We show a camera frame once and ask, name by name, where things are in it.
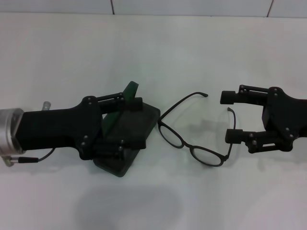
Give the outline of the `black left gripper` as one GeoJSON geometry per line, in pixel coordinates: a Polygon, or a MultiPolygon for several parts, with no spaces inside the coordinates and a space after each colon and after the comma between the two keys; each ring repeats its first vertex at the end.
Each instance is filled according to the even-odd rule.
{"type": "Polygon", "coordinates": [[[146,137],[105,134],[100,131],[102,113],[142,108],[141,97],[125,99],[122,92],[86,96],[73,108],[25,112],[17,129],[17,140],[23,150],[71,147],[78,150],[82,160],[124,160],[126,150],[146,148],[146,137]]]}

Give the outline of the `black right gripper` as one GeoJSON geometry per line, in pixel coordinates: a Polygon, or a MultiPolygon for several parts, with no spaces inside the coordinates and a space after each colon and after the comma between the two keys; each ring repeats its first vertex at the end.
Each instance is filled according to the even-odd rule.
{"type": "Polygon", "coordinates": [[[290,152],[296,139],[307,136],[306,99],[293,98],[278,87],[240,85],[238,93],[221,93],[220,104],[234,103],[263,106],[262,121],[267,131],[227,129],[225,141],[228,144],[244,142],[251,154],[274,150],[290,152]]]}

